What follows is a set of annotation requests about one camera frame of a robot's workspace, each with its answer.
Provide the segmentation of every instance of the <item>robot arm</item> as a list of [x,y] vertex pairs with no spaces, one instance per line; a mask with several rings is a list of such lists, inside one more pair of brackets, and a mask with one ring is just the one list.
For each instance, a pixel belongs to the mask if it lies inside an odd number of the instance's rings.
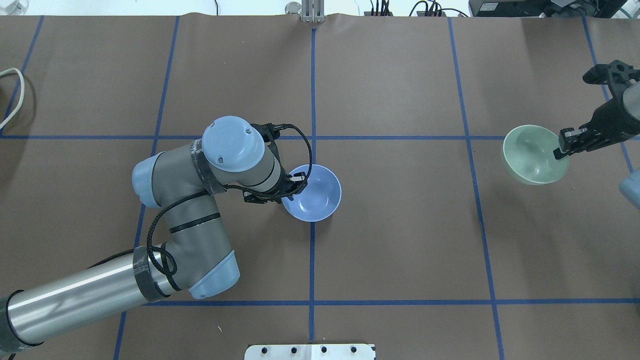
[[0,299],[0,357],[182,289],[204,299],[233,286],[236,258],[208,195],[239,188],[246,202],[265,203],[300,193],[311,168],[293,176],[282,168],[274,140],[286,128],[298,130],[222,117],[202,139],[136,165],[134,189],[144,205],[164,208],[172,240]]
[[619,60],[598,64],[582,77],[587,84],[608,85],[612,99],[593,112],[591,121],[560,130],[557,160],[582,151],[593,151],[640,134],[640,70]]

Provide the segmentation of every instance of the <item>white mounting plate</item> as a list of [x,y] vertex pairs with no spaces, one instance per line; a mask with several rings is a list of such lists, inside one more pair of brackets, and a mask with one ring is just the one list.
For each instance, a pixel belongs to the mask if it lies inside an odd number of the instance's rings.
[[376,360],[375,349],[373,344],[252,345],[246,349],[244,360]]

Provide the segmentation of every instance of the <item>gray tape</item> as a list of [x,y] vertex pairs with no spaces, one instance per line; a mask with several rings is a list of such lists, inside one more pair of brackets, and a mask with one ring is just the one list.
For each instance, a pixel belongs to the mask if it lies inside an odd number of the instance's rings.
[[146,246],[139,246],[133,250],[133,276],[136,278],[140,293],[147,301],[156,302],[168,297],[160,292],[151,276]]
[[209,167],[209,161],[202,151],[202,139],[197,139],[191,143],[191,162],[193,162],[193,167],[196,168],[198,177],[204,184],[204,188],[209,195],[227,192],[227,189],[220,184],[213,174],[211,167]]
[[9,301],[11,301],[11,298],[15,294],[20,292],[22,292],[22,290],[15,291],[8,297],[0,299],[0,351],[6,352],[7,354],[23,352],[42,344],[28,344],[20,340],[11,325],[11,320],[9,319]]

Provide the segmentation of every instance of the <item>white label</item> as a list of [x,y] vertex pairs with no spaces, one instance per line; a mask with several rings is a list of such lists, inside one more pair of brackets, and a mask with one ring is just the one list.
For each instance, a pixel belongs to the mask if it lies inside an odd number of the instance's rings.
[[484,3],[480,6],[481,12],[492,12],[498,7],[498,3]]

